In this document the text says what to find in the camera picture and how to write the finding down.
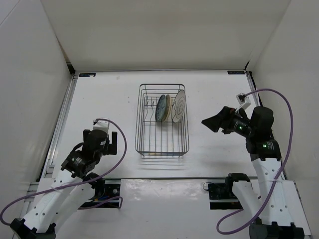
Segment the white plate with dark rim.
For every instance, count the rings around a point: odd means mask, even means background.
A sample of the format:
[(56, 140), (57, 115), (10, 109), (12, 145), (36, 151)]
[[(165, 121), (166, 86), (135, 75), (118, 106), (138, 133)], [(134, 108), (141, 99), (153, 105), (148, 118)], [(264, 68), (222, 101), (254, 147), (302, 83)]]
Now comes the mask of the white plate with dark rim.
[(173, 123), (178, 123), (183, 114), (184, 114), (184, 110), (185, 110), (185, 106), (186, 106), (186, 94), (185, 94), (185, 90), (180, 90), (177, 95), (175, 96), (175, 99), (173, 101), (173, 105), (172, 105), (172, 122)]

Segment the cream plate with floral spots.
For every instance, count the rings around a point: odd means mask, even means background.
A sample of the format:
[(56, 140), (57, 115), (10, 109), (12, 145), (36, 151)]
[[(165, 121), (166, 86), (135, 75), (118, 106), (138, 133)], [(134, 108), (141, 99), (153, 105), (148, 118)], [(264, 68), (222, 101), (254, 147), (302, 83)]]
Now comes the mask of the cream plate with floral spots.
[(164, 116), (163, 116), (163, 119), (162, 121), (167, 121), (169, 115), (170, 115), (170, 112), (171, 112), (171, 107), (172, 107), (172, 99), (171, 99), (171, 96), (169, 94), (167, 94), (165, 96), (165, 99), (166, 99), (166, 107), (165, 107), (165, 112), (164, 112)]

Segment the blue-green patterned plate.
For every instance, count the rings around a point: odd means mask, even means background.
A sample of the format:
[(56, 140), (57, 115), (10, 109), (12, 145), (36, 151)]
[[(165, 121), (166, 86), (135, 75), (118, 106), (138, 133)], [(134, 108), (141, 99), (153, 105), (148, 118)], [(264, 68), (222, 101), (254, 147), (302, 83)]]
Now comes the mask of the blue-green patterned plate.
[(166, 96), (161, 95), (156, 107), (155, 119), (157, 122), (160, 122), (162, 120), (165, 113), (165, 108), (166, 108)]

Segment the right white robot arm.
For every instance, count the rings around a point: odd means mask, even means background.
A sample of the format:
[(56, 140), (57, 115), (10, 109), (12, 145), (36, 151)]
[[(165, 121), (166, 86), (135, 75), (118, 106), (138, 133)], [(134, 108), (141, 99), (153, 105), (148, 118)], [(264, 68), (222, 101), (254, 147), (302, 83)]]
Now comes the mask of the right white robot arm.
[(286, 200), (282, 176), (281, 152), (272, 138), (273, 111), (267, 107), (255, 107), (251, 117), (244, 109), (223, 107), (215, 116), (202, 120), (213, 132), (235, 132), (246, 139), (246, 149), (256, 171), (260, 197), (257, 197), (250, 179), (243, 173), (230, 173), (226, 177), (224, 194), (237, 198), (242, 210), (251, 219), (244, 224), (251, 239), (303, 239), (305, 232), (297, 227)]

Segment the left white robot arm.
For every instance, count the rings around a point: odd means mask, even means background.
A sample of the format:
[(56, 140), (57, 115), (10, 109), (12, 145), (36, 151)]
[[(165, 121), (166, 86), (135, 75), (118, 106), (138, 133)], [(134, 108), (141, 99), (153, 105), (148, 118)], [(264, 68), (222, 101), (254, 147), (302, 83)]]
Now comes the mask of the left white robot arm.
[(54, 239), (58, 229), (90, 199), (105, 194), (105, 179), (93, 172), (102, 156), (116, 155), (117, 132), (107, 127), (83, 131), (83, 141), (74, 146), (61, 164), (50, 188), (41, 192), (40, 201), (9, 227), (19, 239)]

